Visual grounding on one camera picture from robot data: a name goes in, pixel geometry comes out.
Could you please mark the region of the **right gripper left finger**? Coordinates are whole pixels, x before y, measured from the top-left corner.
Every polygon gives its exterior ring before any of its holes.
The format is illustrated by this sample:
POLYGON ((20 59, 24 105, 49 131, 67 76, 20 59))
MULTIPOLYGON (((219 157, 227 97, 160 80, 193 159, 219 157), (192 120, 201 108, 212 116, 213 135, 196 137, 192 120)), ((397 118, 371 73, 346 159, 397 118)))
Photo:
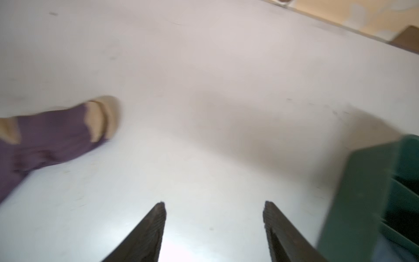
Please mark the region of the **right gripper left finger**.
POLYGON ((103 262, 157 262, 167 212, 157 203, 103 262))

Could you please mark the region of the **purple sock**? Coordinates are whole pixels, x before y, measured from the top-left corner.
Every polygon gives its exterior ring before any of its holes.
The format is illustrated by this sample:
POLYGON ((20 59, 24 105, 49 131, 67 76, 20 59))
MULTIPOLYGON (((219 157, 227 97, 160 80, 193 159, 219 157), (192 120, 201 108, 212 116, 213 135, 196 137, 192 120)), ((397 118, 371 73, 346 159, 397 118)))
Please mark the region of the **purple sock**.
POLYGON ((1 201, 31 172, 102 146, 120 117, 120 101, 101 96, 68 109, 1 118, 1 201))

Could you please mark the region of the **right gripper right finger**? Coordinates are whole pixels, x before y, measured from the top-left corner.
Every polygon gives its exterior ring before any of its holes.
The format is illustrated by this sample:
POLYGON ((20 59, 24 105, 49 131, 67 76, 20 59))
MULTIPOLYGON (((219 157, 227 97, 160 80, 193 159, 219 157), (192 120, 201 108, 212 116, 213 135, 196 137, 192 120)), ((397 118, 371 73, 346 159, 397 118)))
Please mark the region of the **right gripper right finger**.
POLYGON ((273 202, 265 202, 263 221, 273 262, 327 262, 273 202))

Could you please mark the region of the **green divided plastic tray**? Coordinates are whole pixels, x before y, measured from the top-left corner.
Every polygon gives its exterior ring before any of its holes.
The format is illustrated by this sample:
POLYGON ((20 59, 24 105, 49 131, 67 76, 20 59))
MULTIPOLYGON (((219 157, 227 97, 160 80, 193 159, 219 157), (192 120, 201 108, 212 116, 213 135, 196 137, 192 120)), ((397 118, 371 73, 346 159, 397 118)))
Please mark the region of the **green divided plastic tray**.
POLYGON ((379 237, 419 254, 419 138, 352 152, 317 249, 329 262, 370 262, 379 237))

